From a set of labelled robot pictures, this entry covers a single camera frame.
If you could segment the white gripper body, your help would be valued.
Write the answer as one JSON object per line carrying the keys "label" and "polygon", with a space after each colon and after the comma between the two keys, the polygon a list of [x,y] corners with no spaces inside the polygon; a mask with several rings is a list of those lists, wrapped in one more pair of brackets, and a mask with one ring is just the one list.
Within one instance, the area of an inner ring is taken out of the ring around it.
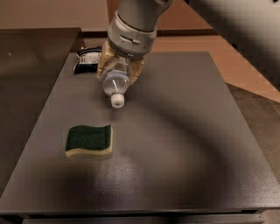
{"label": "white gripper body", "polygon": [[157,31],[140,31],[125,24],[116,12],[108,28],[108,39],[115,50],[129,58],[141,58],[151,51]]}

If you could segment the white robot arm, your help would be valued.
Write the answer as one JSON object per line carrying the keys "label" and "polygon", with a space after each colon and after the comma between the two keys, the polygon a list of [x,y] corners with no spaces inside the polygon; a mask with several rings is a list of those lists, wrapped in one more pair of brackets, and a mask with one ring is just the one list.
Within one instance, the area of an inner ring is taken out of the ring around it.
{"label": "white robot arm", "polygon": [[[174,0],[120,0],[101,49],[102,80],[123,57],[135,82],[157,35],[158,21]],[[275,88],[280,86],[279,0],[184,0]]]}

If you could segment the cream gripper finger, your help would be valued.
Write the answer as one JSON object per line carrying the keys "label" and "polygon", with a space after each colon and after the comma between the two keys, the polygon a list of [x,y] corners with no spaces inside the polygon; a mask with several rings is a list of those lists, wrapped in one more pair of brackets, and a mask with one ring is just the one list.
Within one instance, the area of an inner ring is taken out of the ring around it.
{"label": "cream gripper finger", "polygon": [[116,49],[113,47],[111,41],[107,38],[102,45],[101,56],[98,62],[97,79],[102,81],[105,74],[109,70],[109,66],[117,59]]}
{"label": "cream gripper finger", "polygon": [[143,56],[140,59],[129,59],[128,76],[131,84],[133,84],[140,76],[141,72],[144,69],[145,61],[146,61],[145,56]]}

